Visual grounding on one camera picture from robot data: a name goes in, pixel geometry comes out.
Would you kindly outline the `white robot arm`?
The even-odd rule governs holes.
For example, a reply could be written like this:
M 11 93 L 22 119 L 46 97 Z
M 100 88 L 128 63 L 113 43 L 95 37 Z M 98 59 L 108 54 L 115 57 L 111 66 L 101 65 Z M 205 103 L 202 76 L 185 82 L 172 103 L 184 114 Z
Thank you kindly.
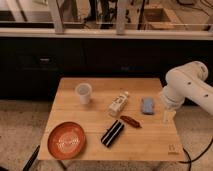
M 213 87 L 205 82 L 208 74 L 207 66 L 200 61 L 170 69 L 159 93 L 165 110 L 176 111 L 189 99 L 213 116 Z

